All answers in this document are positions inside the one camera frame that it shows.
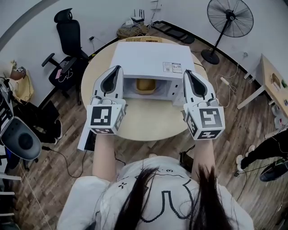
yellow bag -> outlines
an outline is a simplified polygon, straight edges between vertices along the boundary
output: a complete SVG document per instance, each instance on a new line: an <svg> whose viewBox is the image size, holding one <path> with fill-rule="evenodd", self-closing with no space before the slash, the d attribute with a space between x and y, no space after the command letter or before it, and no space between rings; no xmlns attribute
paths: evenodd
<svg viewBox="0 0 288 230"><path fill-rule="evenodd" d="M32 94L34 93L34 89L32 86L32 81L30 77L30 73L26 70L25 78L21 78L18 81L13 79L9 79L12 85L13 96L17 99L17 101L21 102L29 102Z"/></svg>

electric fan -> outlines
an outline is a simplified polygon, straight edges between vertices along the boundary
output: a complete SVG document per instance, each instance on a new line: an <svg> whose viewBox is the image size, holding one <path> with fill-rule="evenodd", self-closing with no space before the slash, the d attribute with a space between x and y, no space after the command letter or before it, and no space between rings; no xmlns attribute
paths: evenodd
<svg viewBox="0 0 288 230"><path fill-rule="evenodd" d="M241 0L211 0L207 7L210 23L221 34L212 50L204 49L202 57L209 63L217 65L219 58L215 49L223 35L228 37L243 37L248 34L254 24L249 7Z"/></svg>

fan stand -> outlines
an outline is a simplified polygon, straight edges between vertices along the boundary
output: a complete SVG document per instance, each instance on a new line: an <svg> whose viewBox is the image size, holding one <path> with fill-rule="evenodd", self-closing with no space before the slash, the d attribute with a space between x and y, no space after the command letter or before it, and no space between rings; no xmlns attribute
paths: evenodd
<svg viewBox="0 0 288 230"><path fill-rule="evenodd" d="M225 22L225 25L221 31L221 34L216 42L216 44L213 46L213 50L208 50L208 49L204 49L202 50L201 52L201 55L202 57L204 58L205 61L213 64L213 65L217 65L219 64L219 57L217 56L217 54L215 53L215 49L217 47L217 45L219 44L220 42L220 39L222 38L227 26L229 23L231 23L233 20L235 20L235 14L233 13L232 10L228 9L225 11L225 14L226 14L226 19L227 21Z"/></svg>

person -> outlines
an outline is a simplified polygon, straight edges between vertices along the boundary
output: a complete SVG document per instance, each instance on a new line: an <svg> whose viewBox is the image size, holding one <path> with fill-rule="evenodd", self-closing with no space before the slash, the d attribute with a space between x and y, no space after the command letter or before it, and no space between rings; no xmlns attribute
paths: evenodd
<svg viewBox="0 0 288 230"><path fill-rule="evenodd" d="M23 67L17 70L13 69L12 63L0 61L0 84L3 84L5 79L20 80L26 76L26 70ZM19 103L14 100L13 113L14 116L19 117L28 127L36 134L42 143L57 144L59 139L62 138L62 123L59 119L55 122L51 121L41 109L26 102L25 104ZM38 131L36 127L40 127L45 130L45 133Z"/></svg>
<svg viewBox="0 0 288 230"><path fill-rule="evenodd" d="M97 135L92 176L78 178L57 230L253 230L251 217L218 184L211 140L197 141L192 172L154 156L116 174L114 136Z"/></svg>
<svg viewBox="0 0 288 230"><path fill-rule="evenodd" d="M288 137L288 129L276 134L263 141L257 148L251 145L245 157L238 155L236 158L237 169L242 172L249 164L257 159L267 159L270 157L282 157L288 159L288 146L286 140Z"/></svg>

white t-shirt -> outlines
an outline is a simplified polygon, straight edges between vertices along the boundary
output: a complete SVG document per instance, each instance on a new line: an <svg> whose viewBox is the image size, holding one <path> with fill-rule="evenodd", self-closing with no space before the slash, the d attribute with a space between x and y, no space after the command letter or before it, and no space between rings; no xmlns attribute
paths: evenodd
<svg viewBox="0 0 288 230"><path fill-rule="evenodd" d="M97 177L77 179L70 191L60 216L57 230L83 230L96 221L96 230L114 228L118 214L143 168L157 168L146 209L137 229L187 229L191 205L199 185L190 179L190 173L179 161L165 156L148 158L125 166L116 182L109 183ZM151 181L147 184L149 191ZM218 193L224 210L234 229L253 230L251 217L238 205L223 186Z"/></svg>

